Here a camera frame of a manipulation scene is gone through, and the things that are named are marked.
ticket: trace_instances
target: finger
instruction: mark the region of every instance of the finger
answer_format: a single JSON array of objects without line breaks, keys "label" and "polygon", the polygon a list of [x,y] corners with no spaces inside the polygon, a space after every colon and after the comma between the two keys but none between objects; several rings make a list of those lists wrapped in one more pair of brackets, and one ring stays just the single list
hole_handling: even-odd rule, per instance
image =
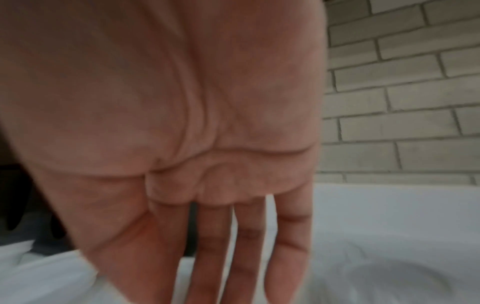
[{"label": "finger", "polygon": [[187,208],[149,211],[143,177],[77,177],[30,166],[69,235],[132,302],[170,303],[185,246]]},{"label": "finger", "polygon": [[265,275],[272,304],[291,303],[310,259],[313,185],[275,195],[278,233]]},{"label": "finger", "polygon": [[235,251],[221,304],[251,303],[259,275],[265,236],[265,197],[234,206],[238,229]]},{"label": "finger", "polygon": [[230,243],[232,208],[198,206],[198,247],[187,304],[215,304]]}]

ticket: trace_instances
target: palm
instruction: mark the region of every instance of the palm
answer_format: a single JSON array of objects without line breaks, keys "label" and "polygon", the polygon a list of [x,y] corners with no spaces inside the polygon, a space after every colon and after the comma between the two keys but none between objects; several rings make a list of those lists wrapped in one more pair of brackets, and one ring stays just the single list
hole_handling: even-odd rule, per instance
[{"label": "palm", "polygon": [[266,291],[273,303],[289,301],[308,257],[325,46],[319,4],[80,3],[40,12],[1,21],[0,118],[85,255],[128,297],[169,302],[188,203],[197,201],[187,300],[214,302],[233,206],[238,238],[223,300],[248,302],[264,197],[274,193],[279,233]]}]

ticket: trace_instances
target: human hand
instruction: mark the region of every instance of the human hand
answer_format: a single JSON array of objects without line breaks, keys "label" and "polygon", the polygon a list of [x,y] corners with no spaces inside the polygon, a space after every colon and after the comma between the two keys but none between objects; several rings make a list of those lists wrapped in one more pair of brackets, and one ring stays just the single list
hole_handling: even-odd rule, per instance
[{"label": "human hand", "polygon": [[170,303],[191,201],[187,303],[293,298],[308,264],[325,17],[318,0],[3,1],[0,119],[74,243],[130,300]]}]

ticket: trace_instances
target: tiled wall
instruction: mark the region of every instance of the tiled wall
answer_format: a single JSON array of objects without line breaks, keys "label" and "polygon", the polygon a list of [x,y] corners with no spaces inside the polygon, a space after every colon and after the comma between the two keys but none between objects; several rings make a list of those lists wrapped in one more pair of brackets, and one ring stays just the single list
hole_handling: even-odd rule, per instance
[{"label": "tiled wall", "polygon": [[480,1],[370,1],[327,5],[317,181],[480,185]]}]

